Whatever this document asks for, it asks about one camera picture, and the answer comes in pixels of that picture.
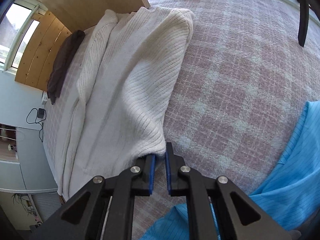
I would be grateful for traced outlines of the cream knit cardigan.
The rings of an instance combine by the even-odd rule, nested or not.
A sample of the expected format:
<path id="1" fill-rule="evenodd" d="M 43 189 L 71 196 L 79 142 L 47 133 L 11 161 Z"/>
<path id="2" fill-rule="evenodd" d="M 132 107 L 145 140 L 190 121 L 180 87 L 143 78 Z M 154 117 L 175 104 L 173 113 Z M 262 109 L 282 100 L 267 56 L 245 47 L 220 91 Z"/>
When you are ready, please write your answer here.
<path id="1" fill-rule="evenodd" d="M 142 7 L 107 10 L 95 26 L 54 154 L 65 199 L 95 176 L 116 176 L 139 157 L 164 155 L 164 116 L 193 18 L 188 9 Z"/>

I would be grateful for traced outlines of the black power adapter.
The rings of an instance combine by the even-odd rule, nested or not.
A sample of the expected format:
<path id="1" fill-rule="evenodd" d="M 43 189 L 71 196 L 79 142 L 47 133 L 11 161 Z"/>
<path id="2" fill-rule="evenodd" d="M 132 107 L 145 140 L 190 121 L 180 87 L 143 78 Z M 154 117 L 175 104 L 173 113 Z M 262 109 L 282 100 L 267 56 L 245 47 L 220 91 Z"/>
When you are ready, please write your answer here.
<path id="1" fill-rule="evenodd" d="M 39 108 L 37 110 L 37 118 L 38 119 L 43 119 L 45 115 L 46 115 L 46 110 L 44 108 Z"/>

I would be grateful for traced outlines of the light blue shirt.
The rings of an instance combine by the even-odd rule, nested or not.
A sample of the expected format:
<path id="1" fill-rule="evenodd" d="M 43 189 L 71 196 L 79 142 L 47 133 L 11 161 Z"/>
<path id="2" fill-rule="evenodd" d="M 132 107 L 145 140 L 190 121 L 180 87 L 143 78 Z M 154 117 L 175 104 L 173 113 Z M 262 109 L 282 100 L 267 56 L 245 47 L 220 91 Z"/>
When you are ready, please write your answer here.
<path id="1" fill-rule="evenodd" d="M 290 239 L 319 215 L 319 102 L 308 101 L 275 168 L 251 194 L 229 178 L 203 176 L 176 156 L 174 206 L 144 239 Z"/>

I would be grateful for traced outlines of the white power strip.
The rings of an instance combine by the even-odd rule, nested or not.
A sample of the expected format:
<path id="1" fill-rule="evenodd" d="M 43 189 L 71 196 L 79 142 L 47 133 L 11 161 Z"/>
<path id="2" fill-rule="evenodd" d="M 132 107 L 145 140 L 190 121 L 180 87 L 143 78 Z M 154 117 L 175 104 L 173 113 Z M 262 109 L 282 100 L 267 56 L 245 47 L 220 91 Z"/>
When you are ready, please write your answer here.
<path id="1" fill-rule="evenodd" d="M 41 98 L 41 105 L 45 105 L 48 101 L 48 95 L 47 95 L 47 92 L 43 92 L 42 93 L 42 98 Z"/>

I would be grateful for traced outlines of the brown folded garment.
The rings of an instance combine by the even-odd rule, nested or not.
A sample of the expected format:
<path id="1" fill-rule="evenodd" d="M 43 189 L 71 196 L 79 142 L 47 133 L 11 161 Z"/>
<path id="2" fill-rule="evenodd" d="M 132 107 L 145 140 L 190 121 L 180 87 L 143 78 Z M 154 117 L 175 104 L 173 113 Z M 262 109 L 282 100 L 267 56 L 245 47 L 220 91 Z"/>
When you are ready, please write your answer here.
<path id="1" fill-rule="evenodd" d="M 85 35 L 85 32 L 81 30 L 72 33 L 72 35 L 64 40 L 56 55 L 53 70 L 47 83 L 47 95 L 52 105 L 54 105 L 57 98 L 60 97 L 68 68 L 84 40 Z"/>

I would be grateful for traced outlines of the pine slatted headboard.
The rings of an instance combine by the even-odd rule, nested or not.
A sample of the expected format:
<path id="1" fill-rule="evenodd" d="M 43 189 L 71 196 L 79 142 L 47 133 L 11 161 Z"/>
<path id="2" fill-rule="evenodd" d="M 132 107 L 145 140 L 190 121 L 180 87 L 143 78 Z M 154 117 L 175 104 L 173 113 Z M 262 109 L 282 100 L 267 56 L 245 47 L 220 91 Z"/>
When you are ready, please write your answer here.
<path id="1" fill-rule="evenodd" d="M 39 24 L 22 54 L 15 81 L 46 91 L 57 53 L 72 32 L 50 11 L 36 14 L 32 19 Z"/>

